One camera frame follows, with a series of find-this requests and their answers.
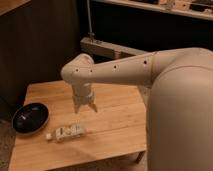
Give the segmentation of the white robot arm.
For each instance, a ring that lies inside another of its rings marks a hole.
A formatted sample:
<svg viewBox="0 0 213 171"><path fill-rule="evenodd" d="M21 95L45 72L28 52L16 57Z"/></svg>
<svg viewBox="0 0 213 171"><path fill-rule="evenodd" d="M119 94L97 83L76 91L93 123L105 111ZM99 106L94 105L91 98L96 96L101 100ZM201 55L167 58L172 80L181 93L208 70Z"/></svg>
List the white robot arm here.
<svg viewBox="0 0 213 171"><path fill-rule="evenodd" d="M81 101L93 83L149 87L148 171L213 171L212 50L163 50L99 64L80 54L61 77Z"/></svg>

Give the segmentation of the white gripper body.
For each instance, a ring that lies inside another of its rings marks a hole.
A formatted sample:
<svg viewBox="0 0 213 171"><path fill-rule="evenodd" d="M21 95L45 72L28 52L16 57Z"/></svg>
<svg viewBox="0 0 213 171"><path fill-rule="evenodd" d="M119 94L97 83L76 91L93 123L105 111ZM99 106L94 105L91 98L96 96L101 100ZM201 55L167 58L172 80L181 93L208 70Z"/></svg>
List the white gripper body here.
<svg viewBox="0 0 213 171"><path fill-rule="evenodd" d="M73 95L73 101L78 105L86 105L94 101L94 92L91 91L88 95L78 96Z"/></svg>

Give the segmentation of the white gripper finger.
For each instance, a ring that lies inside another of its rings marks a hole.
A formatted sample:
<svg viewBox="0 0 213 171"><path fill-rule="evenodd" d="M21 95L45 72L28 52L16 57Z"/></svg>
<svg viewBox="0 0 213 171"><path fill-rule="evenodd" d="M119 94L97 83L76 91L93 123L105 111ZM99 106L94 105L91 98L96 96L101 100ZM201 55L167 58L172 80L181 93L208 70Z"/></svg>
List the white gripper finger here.
<svg viewBox="0 0 213 171"><path fill-rule="evenodd" d="M77 114L80 110L80 106L79 104L74 104L74 112Z"/></svg>
<svg viewBox="0 0 213 171"><path fill-rule="evenodd" d="M89 103L89 107L93 109L95 112L98 112L97 106L94 103Z"/></svg>

